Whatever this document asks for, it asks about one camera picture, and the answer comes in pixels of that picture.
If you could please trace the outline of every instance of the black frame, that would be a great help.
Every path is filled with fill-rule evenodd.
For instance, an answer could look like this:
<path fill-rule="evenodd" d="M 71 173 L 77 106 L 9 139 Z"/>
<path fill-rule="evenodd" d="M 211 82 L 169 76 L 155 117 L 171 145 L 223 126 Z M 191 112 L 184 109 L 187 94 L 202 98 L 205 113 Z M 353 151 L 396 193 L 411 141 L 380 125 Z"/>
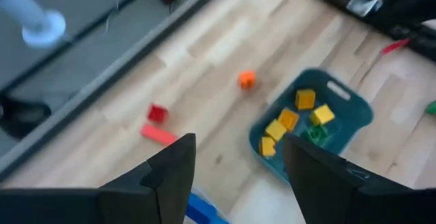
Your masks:
<path fill-rule="evenodd" d="M 101 76 L 83 88 L 59 111 L 30 133 L 10 152 L 0 158 L 0 181 L 5 180 L 19 165 L 33 153 L 50 141 L 56 134 L 72 122 L 83 110 L 88 108 L 104 91 L 133 68 L 155 47 L 175 32 L 181 25 L 202 9 L 210 0 L 188 0 L 169 18 L 163 21 L 153 32 L 144 36 L 121 58 L 117 59 Z M 417 53 L 436 61 L 436 31 L 423 27 L 419 32 L 410 26 L 381 26 L 371 18 L 361 18 L 348 11 L 345 6 L 349 0 L 324 0 L 337 9 L 367 23 L 385 35 L 401 39 L 405 35 L 410 39 L 408 46 Z"/>

